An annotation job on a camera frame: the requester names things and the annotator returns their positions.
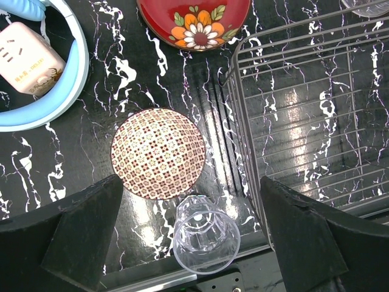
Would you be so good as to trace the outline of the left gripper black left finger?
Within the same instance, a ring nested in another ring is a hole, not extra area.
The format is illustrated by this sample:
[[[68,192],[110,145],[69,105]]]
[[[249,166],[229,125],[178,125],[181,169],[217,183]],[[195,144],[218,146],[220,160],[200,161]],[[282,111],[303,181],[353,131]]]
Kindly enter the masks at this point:
[[[123,195],[118,175],[1,221],[1,291],[97,291]]]

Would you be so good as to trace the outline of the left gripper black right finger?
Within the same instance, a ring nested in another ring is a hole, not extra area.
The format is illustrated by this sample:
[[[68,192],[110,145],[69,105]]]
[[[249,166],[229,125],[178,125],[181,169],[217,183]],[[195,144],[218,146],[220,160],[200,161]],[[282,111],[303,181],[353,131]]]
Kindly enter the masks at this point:
[[[260,196],[287,291],[388,291],[388,226],[266,176]]]

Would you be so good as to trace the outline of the red floral plate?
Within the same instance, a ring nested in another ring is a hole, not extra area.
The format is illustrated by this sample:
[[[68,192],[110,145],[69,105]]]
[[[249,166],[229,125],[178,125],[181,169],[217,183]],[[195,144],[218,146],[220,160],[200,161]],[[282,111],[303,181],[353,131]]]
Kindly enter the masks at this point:
[[[216,49],[243,26],[250,0],[141,0],[147,26],[170,46],[192,52]]]

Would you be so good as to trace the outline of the brown checkered patterned bowl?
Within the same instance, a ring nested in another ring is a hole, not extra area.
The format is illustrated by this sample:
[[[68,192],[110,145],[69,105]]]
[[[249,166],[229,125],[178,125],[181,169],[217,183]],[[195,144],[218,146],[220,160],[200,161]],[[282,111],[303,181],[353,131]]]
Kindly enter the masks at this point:
[[[172,109],[150,108],[118,127],[110,155],[125,189],[144,199],[169,200],[198,180],[206,147],[189,118]]]

